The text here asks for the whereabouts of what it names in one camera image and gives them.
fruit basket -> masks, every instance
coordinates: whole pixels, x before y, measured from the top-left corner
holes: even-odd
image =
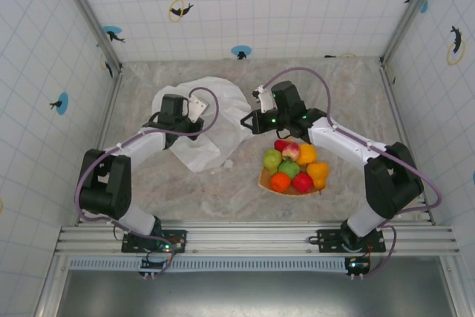
[[[284,196],[308,196],[321,193],[327,187],[330,168],[317,161],[317,151],[310,144],[293,140],[277,140],[267,150],[258,185],[267,191]]]
[[[284,192],[276,192],[276,191],[273,191],[270,187],[271,178],[272,178],[272,175],[270,174],[269,170],[263,167],[261,174],[259,175],[259,181],[258,181],[259,187],[261,187],[262,189],[266,189],[267,191],[271,191],[272,193],[275,193],[277,195],[283,195],[283,196],[310,196],[310,195],[314,195],[315,193],[319,193],[321,191],[321,190],[316,189],[315,187],[312,187],[310,191],[308,191],[307,193],[300,193],[299,191],[297,191],[297,189],[294,186],[290,185],[289,188],[285,190]]]

yellow bell pepper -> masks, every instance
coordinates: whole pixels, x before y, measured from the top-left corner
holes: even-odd
[[[317,160],[317,151],[310,144],[300,144],[300,156],[296,163],[298,165],[306,165],[308,163],[314,163]]]
[[[310,163],[307,166],[307,174],[312,178],[316,189],[322,190],[327,186],[327,176],[330,173],[330,167],[327,163]]]

aluminum frame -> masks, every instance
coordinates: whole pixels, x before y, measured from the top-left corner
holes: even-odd
[[[393,86],[390,83],[389,74],[387,73],[387,69],[381,67],[379,69],[379,74],[381,75],[381,81],[383,82],[384,91],[386,92],[387,100],[389,101],[389,105],[391,108],[391,113],[393,114],[394,122],[396,123],[396,128],[399,134],[399,139],[403,144],[407,146],[409,152],[415,157],[414,151],[411,148],[409,136],[407,135],[406,128],[402,122],[402,115],[401,111],[399,110],[398,103],[396,101],[396,96],[394,95]],[[423,191],[422,194],[419,196],[419,199],[422,201],[422,204],[427,205],[427,193]],[[427,210],[427,214],[429,215],[429,219],[433,224],[436,224],[436,221],[433,217],[432,211]]]
[[[111,42],[105,35],[105,31],[102,29],[102,26],[97,20],[97,17],[89,5],[88,0],[74,0],[74,2],[76,3],[80,13],[84,16],[86,23],[89,25],[89,28],[94,34],[94,37],[96,37],[98,45],[104,52],[104,56],[107,59],[108,64],[117,72],[120,72],[121,65],[119,57],[117,57],[114,49],[112,48]]]
[[[460,256],[456,239],[450,226],[425,224],[409,225],[393,222],[398,232],[394,256],[436,256],[447,281],[453,311],[458,317],[472,316],[471,307],[463,292],[461,278],[455,258]],[[318,246],[310,245],[306,239],[317,229],[334,229],[338,223],[319,222],[192,222],[163,221],[164,229],[186,229],[188,231],[187,251],[176,257],[182,272],[189,271],[253,271],[249,262],[264,262],[264,270],[275,271],[322,271],[325,261],[328,272],[343,273],[338,268],[339,259],[354,256],[350,253],[320,253]],[[118,229],[120,239],[123,232]],[[386,245],[390,245],[393,233],[383,229]],[[107,271],[143,271],[138,264],[145,254],[125,254],[120,251],[121,241],[116,241],[113,227],[106,223],[81,223],[79,226],[63,227],[59,235],[55,257],[40,299],[36,317],[55,316],[62,294],[68,282],[68,272],[74,269]],[[385,256],[385,253],[374,253]],[[166,255],[156,254],[154,258]],[[207,261],[222,261],[218,266],[205,265]],[[226,266],[227,261],[245,261],[246,266]],[[298,265],[271,265],[266,261],[303,261]]]

marble floor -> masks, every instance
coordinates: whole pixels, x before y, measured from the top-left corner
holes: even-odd
[[[125,64],[122,83],[106,136],[107,146],[135,134],[151,115],[155,94],[205,76],[228,79],[240,87],[252,109],[251,92],[284,69],[306,66],[328,81],[332,117],[347,128],[384,143],[399,140],[384,91],[377,59],[269,59]],[[308,108],[326,111],[323,86],[307,72],[288,73]],[[344,220],[365,200],[364,177],[333,153],[318,148],[319,160],[329,163],[327,189],[321,195],[284,197],[258,186],[261,161],[276,139],[275,132],[251,138],[232,153],[233,167],[194,174],[171,151],[148,158],[133,173],[134,201],[163,219],[181,220]],[[404,215],[418,219],[418,213]]]

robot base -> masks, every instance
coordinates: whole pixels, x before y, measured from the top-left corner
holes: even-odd
[[[340,229],[319,229],[316,236],[320,252],[367,252],[368,246],[371,246],[371,252],[386,252],[383,233],[375,229],[354,246],[345,246],[341,239]]]
[[[177,254],[185,252],[186,230],[162,230],[161,236],[173,245],[179,244],[174,250]],[[122,240],[122,252],[167,252],[166,250],[161,241],[137,237],[130,233],[125,234]]]

